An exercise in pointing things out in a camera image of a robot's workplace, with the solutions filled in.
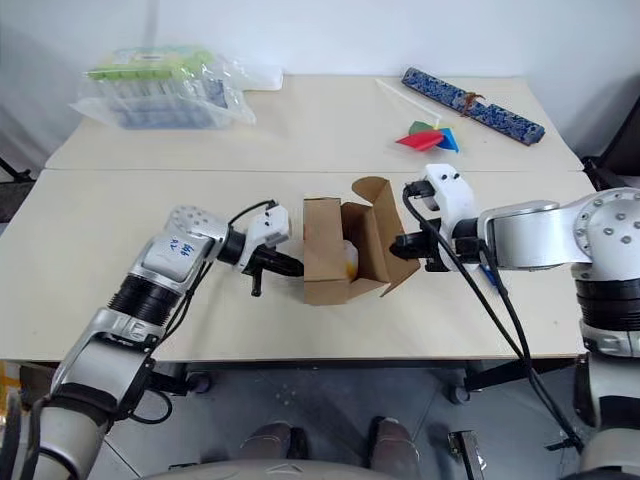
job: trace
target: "open cardboard box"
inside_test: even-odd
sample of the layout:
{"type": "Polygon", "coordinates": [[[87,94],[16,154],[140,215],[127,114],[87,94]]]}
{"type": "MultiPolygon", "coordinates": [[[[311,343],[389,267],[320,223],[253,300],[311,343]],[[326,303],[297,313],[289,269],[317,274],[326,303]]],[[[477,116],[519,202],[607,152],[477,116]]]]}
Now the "open cardboard box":
{"type": "Polygon", "coordinates": [[[418,260],[395,257],[389,247],[404,233],[391,184],[385,178],[364,177],[351,186],[371,203],[339,198],[304,201],[304,302],[339,305],[384,285],[381,296],[400,285],[420,268],[418,260]],[[358,249],[358,275],[347,278],[343,239],[358,249]]]}

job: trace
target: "gray floor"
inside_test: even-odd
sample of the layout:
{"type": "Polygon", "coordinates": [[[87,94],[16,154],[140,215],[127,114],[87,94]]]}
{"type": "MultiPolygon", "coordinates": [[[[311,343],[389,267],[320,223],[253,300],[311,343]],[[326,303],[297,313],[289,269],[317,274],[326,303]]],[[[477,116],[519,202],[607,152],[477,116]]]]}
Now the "gray floor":
{"type": "MultiPolygon", "coordinates": [[[[425,479],[466,478],[463,465],[446,451],[452,430],[476,432],[488,480],[559,478],[575,469],[572,451],[544,449],[562,435],[525,381],[486,389],[456,406],[442,393],[456,374],[416,368],[223,371],[210,392],[174,397],[174,414],[164,424],[117,424],[91,480],[137,478],[174,464],[233,458],[256,428],[275,420],[303,427],[313,458],[362,465],[370,422],[378,415],[397,418],[411,432],[425,479]]],[[[569,411],[571,370],[546,374],[545,380],[569,411]]],[[[147,395],[138,413],[153,417],[162,409],[147,395]]]]}

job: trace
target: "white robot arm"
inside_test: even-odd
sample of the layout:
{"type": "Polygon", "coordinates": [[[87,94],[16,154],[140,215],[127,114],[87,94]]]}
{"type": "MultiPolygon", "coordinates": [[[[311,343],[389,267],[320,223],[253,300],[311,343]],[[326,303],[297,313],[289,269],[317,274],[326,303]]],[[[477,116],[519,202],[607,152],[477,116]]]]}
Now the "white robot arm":
{"type": "Polygon", "coordinates": [[[21,478],[86,478],[113,422],[135,410],[155,364],[151,355],[171,333],[167,319],[181,298],[190,300],[204,266],[233,265],[254,278],[252,295],[259,296],[263,270],[303,274],[301,262],[275,250],[289,231],[287,210],[273,201],[245,233],[197,207],[175,208],[60,364],[49,398],[34,405],[39,422],[21,478]]]}
{"type": "MultiPolygon", "coordinates": [[[[433,164],[404,193],[440,211],[441,218],[428,222],[467,270],[487,263],[487,251],[500,269],[572,264],[589,351],[578,361],[574,403],[581,418],[600,429],[581,469],[640,472],[640,190],[606,190],[563,207],[534,201],[478,213],[462,176],[433,164]]],[[[427,271],[453,270],[433,231],[399,236],[391,251],[425,258],[427,271]]]]}

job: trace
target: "tabletop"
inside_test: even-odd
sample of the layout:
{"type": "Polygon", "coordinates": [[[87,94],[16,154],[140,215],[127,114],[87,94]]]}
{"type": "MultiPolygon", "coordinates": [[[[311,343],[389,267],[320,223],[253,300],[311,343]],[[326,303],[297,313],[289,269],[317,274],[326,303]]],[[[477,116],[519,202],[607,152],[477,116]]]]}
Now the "tabletop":
{"type": "Polygon", "coordinates": [[[258,121],[228,130],[123,130],[84,119],[47,162],[67,170],[416,172],[425,162],[461,172],[581,171],[522,78],[447,78],[543,125],[524,146],[404,87],[399,78],[288,76],[278,92],[247,92],[258,121]],[[451,127],[460,153],[398,145],[416,121],[451,127]]]}
{"type": "MultiPolygon", "coordinates": [[[[578,173],[469,172],[482,209],[531,199],[569,202],[592,192],[578,173]]],[[[290,212],[292,239],[281,250],[302,258],[303,198],[356,200],[354,173],[45,170],[0,237],[0,352],[16,360],[60,360],[97,308],[124,279],[147,240],[176,204],[231,215],[276,197],[290,212]]],[[[402,185],[388,178],[405,230],[402,185]]],[[[475,278],[508,323],[499,297],[475,278]]],[[[534,356],[582,351],[580,311],[567,267],[505,272],[534,356]]],[[[459,274],[416,272],[384,298],[371,292],[346,305],[302,303],[302,279],[251,278],[217,264],[200,286],[187,320],[158,350],[160,360],[459,359],[512,357],[459,274]]]]}

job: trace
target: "plastic bag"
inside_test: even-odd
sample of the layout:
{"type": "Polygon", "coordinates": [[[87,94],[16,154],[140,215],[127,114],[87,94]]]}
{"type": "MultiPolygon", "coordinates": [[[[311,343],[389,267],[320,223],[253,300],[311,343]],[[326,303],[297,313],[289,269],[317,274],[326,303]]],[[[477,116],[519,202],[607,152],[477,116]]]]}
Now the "plastic bag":
{"type": "Polygon", "coordinates": [[[281,86],[279,69],[244,68],[201,47],[123,49],[85,73],[71,106],[130,129],[225,128],[233,120],[253,124],[256,117],[242,90],[260,84],[278,89],[278,72],[281,86]],[[264,72],[271,84],[259,78],[264,72]]]}

